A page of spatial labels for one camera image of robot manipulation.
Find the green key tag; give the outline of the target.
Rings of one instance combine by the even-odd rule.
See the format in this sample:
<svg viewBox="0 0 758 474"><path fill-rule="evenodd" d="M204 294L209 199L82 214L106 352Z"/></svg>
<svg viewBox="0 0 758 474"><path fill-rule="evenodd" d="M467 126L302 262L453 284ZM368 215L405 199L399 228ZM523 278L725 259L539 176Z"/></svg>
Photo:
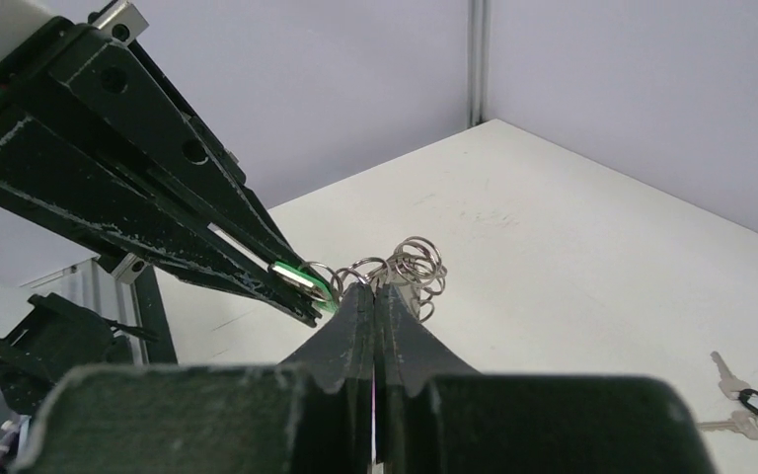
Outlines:
<svg viewBox="0 0 758 474"><path fill-rule="evenodd" d="M338 299L329 286L320 279L283 262L270 264L268 271L308 296L319 311L335 313L338 310Z"/></svg>

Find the silver metal ring disc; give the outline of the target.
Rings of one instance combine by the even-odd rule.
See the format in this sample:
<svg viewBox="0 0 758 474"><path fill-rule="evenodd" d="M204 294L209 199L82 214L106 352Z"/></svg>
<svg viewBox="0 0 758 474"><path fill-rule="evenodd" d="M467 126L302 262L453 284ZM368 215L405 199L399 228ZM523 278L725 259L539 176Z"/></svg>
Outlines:
<svg viewBox="0 0 758 474"><path fill-rule="evenodd" d="M374 291L393 285L419 323L433 316L434 299L444 293L448 276L438 247L421 236L404 239L388 257L365 257L340 268L307 262L297 269L326 283L339 306L350 283L363 283Z"/></svg>

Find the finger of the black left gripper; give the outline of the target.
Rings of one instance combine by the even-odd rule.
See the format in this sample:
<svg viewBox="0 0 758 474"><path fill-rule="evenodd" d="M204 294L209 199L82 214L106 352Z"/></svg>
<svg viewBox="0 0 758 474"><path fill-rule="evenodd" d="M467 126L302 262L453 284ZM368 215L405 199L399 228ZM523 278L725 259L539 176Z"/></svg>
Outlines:
<svg viewBox="0 0 758 474"><path fill-rule="evenodd" d="M262 301L314 327L312 302L173 203L149 197L27 112L0 112L0 191L190 284Z"/></svg>
<svg viewBox="0 0 758 474"><path fill-rule="evenodd" d="M9 106L149 197L216 224L266 263L301 264L236 159L141 47L133 26L45 21L0 60L0 112ZM0 206L97 253L131 254L2 191Z"/></svg>

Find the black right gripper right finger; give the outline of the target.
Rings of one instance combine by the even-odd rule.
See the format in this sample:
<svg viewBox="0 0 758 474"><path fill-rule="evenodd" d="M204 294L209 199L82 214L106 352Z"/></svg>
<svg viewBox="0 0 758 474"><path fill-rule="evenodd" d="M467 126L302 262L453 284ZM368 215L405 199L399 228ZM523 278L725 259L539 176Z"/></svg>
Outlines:
<svg viewBox="0 0 758 474"><path fill-rule="evenodd" d="M712 473L679 395L644 376L489 374L401 290L374 306L376 448L389 473Z"/></svg>

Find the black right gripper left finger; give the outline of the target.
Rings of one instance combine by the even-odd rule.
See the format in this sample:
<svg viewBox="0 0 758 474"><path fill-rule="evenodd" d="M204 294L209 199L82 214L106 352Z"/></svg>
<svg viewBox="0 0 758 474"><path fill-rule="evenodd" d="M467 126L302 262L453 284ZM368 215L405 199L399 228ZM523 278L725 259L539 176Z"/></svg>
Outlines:
<svg viewBox="0 0 758 474"><path fill-rule="evenodd" d="M367 473L374 295L361 283L275 365L86 365L45 399L14 473Z"/></svg>

